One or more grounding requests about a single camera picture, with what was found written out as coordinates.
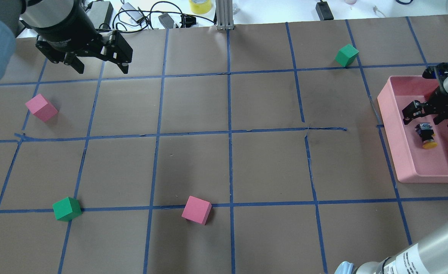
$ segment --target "white floor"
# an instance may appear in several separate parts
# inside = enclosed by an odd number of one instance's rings
[[[114,14],[119,11],[121,0],[110,0],[114,7]],[[125,0],[135,8],[150,10],[156,0]],[[212,9],[202,16],[209,19],[214,18],[215,0]],[[179,6],[184,13],[191,14],[189,0],[170,0]],[[319,17],[315,10],[318,0],[234,0],[237,2],[240,11],[234,16],[235,24],[263,24],[296,21],[318,21]],[[410,5],[400,5],[395,0],[357,0],[354,5],[348,5],[344,0],[327,0],[331,8],[334,19],[360,19],[377,17],[402,17],[402,16],[423,16],[435,14],[448,14],[448,0],[413,0]],[[381,12],[374,12],[373,7],[377,7]],[[178,11],[176,7],[167,3],[156,5],[153,10]],[[178,14],[171,15],[174,21],[179,22]],[[125,21],[130,21],[127,15],[122,15]],[[198,26],[211,26],[212,23],[204,19],[198,19]],[[157,19],[152,18],[154,28],[163,28]],[[19,37],[33,37],[36,33],[32,30],[25,30]]]

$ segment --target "power adapter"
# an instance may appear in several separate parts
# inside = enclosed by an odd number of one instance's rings
[[[332,16],[331,9],[329,8],[327,2],[320,0],[320,2],[316,5],[316,11],[321,21],[334,19],[334,16]]]

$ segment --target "pink bin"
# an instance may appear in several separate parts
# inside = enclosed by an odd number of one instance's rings
[[[435,79],[391,76],[378,95],[393,164],[402,183],[448,183],[448,120],[435,125],[434,115],[429,115],[408,125],[402,121],[402,109],[413,100],[425,102],[437,86]],[[422,148],[421,138],[414,130],[419,123],[431,123],[436,148]]]

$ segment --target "white sticker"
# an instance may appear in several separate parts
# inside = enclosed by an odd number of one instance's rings
[[[398,274],[397,268],[395,266],[396,262],[393,261],[383,267],[384,274]]]
[[[419,256],[419,244],[414,244],[406,251],[400,253],[391,269],[394,269],[391,270],[391,274],[429,274]]]

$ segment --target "cube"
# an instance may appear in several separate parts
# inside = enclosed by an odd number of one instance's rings
[[[54,203],[53,212],[55,212],[57,220],[64,222],[68,222],[82,214],[78,201],[70,197]]]
[[[349,66],[349,64],[354,61],[358,53],[359,51],[355,49],[351,44],[347,44],[339,50],[338,54],[336,55],[336,61],[343,67]]]
[[[41,121],[46,122],[50,120],[58,110],[46,100],[43,95],[38,94],[26,103],[27,108],[31,113],[38,117]]]
[[[182,217],[201,225],[205,225],[207,217],[209,217],[210,208],[212,208],[210,202],[195,198],[194,196],[189,196]]]

